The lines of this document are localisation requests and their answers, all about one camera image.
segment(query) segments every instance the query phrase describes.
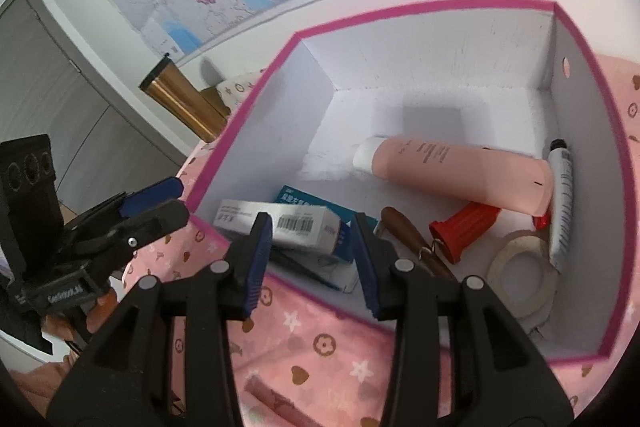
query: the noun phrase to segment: white wall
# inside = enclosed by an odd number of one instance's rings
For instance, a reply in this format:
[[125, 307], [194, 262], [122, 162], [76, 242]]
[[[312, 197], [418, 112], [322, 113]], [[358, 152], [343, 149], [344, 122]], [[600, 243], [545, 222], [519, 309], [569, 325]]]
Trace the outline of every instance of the white wall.
[[[223, 76], [258, 71], [266, 67], [297, 30], [337, 18], [383, 7], [425, 0], [319, 0], [284, 12], [193, 57], [181, 70], [205, 86], [200, 63], [210, 60]], [[607, 55], [640, 62], [640, 0], [557, 0], [583, 31], [592, 48]]]
[[149, 124], [188, 155], [198, 142], [196, 136], [138, 89], [159, 57], [117, 8], [109, 0], [43, 1], [98, 73]]

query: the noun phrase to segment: gray door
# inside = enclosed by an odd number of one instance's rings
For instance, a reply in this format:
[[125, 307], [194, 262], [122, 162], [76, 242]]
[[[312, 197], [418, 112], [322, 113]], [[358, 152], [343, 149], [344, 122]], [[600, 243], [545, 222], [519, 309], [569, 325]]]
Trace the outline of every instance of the gray door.
[[28, 1], [13, 0], [0, 14], [0, 141], [40, 133], [58, 199], [76, 213], [178, 170], [82, 76]]
[[27, 1], [14, 0], [0, 16], [0, 141], [49, 134], [59, 184], [107, 107]]

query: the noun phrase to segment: blue medicine box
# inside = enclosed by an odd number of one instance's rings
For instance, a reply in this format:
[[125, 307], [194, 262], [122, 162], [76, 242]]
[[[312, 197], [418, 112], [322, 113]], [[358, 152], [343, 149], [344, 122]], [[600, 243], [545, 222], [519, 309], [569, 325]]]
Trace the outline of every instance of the blue medicine box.
[[[334, 255], [351, 263], [353, 261], [353, 255], [351, 254], [350, 241], [351, 241], [351, 220], [353, 219], [356, 210], [345, 208], [339, 204], [332, 203], [331, 201], [323, 200], [312, 194], [307, 194], [297, 188], [284, 185], [280, 190], [280, 193], [273, 201], [274, 203], [289, 203], [289, 204], [317, 204], [320, 206], [326, 206], [329, 210], [337, 214], [340, 217], [340, 233], [338, 234], [338, 243], [335, 246]], [[367, 224], [371, 227], [371, 230], [375, 229], [378, 224], [378, 220], [373, 217], [367, 216]]]

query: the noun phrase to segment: pink storage box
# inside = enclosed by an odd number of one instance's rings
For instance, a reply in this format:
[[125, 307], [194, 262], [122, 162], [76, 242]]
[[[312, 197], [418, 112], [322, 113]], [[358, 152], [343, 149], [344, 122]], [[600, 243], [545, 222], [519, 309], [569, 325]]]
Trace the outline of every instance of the pink storage box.
[[[296, 33], [216, 143], [188, 207], [211, 223], [221, 200], [272, 201], [287, 184], [371, 216], [394, 206], [428, 238], [431, 221], [465, 203], [351, 166], [364, 139], [396, 134], [539, 158], [551, 140], [566, 140], [574, 157], [570, 253], [550, 310], [522, 324], [527, 331], [540, 326], [531, 338], [552, 364], [608, 357], [635, 257], [634, 178], [609, 87], [584, 37], [554, 2], [427, 2]], [[503, 211], [453, 272], [460, 280], [485, 277], [515, 230], [533, 230], [530, 216]], [[510, 286], [532, 290], [540, 277], [527, 263], [505, 274]], [[340, 313], [373, 321], [361, 291], [343, 295], [311, 281], [289, 282]]]

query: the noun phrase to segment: wooden handle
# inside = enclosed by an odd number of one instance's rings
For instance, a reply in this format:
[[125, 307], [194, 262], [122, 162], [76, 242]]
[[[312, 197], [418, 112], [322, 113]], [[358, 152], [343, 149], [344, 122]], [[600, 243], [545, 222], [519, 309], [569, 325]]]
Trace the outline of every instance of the wooden handle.
[[422, 248], [429, 248], [429, 243], [422, 237], [422, 234], [415, 228], [415, 225], [402, 212], [392, 206], [386, 206], [380, 212], [380, 220], [385, 228], [409, 250], [420, 257], [420, 260], [429, 269], [434, 277], [456, 281], [449, 267], [435, 254], [424, 251], [420, 255]]
[[418, 232], [414, 224], [409, 221], [409, 218], [394, 207], [386, 206], [383, 208], [382, 212], [380, 212], [380, 219], [386, 229], [416, 255], [419, 255], [420, 249], [429, 247], [429, 243]]

